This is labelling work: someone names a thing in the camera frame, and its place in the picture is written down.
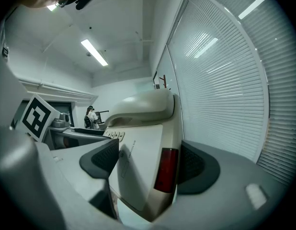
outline white wall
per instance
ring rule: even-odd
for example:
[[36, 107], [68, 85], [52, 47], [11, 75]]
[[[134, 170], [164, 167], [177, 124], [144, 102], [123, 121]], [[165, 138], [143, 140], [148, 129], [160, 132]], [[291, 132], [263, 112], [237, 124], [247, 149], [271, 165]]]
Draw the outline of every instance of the white wall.
[[[10, 49], [8, 65], [15, 76], [91, 92], [92, 78], [90, 74], [75, 67], [70, 60], [51, 47], [42, 53], [39, 47], [25, 42], [8, 30], [6, 31], [6, 39]], [[75, 126], [84, 127], [83, 119], [89, 104], [72, 102], [72, 105]]]
[[[111, 110], [121, 100], [140, 92], [153, 90], [152, 78], [132, 79], [110, 83], [93, 88], [93, 93], [98, 95], [93, 107], [95, 111]], [[102, 121], [105, 121], [109, 113], [102, 113]]]
[[174, 24], [176, 14], [183, 0], [157, 0], [155, 6], [154, 22], [149, 62], [152, 75], [158, 67], [164, 47]]
[[94, 74], [92, 86], [97, 87], [109, 83], [131, 79], [151, 77], [148, 62], [128, 62], [120, 64], [113, 69], [103, 69]]

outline red light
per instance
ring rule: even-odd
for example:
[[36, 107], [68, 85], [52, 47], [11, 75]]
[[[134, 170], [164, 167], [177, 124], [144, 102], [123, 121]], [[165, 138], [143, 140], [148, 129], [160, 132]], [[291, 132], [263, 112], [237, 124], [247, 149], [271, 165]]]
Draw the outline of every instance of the red light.
[[176, 179], [179, 150], [163, 148], [154, 189], [172, 193]]

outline ceiling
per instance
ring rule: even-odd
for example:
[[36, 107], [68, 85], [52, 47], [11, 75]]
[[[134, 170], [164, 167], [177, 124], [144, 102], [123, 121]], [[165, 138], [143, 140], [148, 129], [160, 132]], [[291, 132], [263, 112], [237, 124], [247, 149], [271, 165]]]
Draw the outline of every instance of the ceiling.
[[[93, 0], [83, 10], [19, 7], [9, 19], [12, 31], [42, 52], [50, 47], [89, 73], [122, 72], [147, 66], [155, 0]], [[88, 57], [89, 39], [109, 66]]]

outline fluorescent ceiling light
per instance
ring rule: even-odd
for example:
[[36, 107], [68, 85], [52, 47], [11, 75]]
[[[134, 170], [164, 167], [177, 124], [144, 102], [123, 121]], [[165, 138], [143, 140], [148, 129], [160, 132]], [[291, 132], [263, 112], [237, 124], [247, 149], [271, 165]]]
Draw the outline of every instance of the fluorescent ceiling light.
[[245, 18], [248, 14], [250, 14], [256, 7], [258, 7], [264, 1], [265, 0], [256, 0], [256, 1], [254, 1], [247, 9], [244, 10], [244, 12], [242, 12], [239, 15], [239, 18], [240, 19]]
[[197, 55], [195, 55], [195, 58], [198, 58], [201, 56], [209, 47], [211, 47], [214, 43], [216, 43], [218, 38], [213, 38], [211, 42], [209, 42], [202, 50], [200, 50]]
[[106, 63], [106, 61], [102, 58], [102, 56], [98, 53], [94, 46], [91, 45], [88, 39], [82, 41], [81, 43], [84, 47], [86, 47], [86, 49], [91, 53], [91, 55], [94, 56], [97, 59], [97, 61], [99, 61], [101, 65], [103, 65], [104, 67], [108, 65], [108, 63]]
[[47, 8], [49, 8], [50, 11], [53, 11], [57, 6], [55, 4], [47, 6]]

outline white venetian blinds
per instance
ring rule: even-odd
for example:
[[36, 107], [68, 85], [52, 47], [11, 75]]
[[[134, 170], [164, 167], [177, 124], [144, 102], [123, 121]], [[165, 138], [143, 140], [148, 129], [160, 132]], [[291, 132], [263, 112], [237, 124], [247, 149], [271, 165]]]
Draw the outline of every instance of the white venetian blinds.
[[211, 1], [189, 0], [168, 48], [185, 139], [256, 161], [266, 134], [267, 85], [236, 25]]
[[[255, 0], [217, 0], [236, 18]], [[270, 90], [270, 120], [258, 160], [289, 184], [296, 174], [296, 34], [275, 0], [265, 0], [240, 20], [257, 48]]]

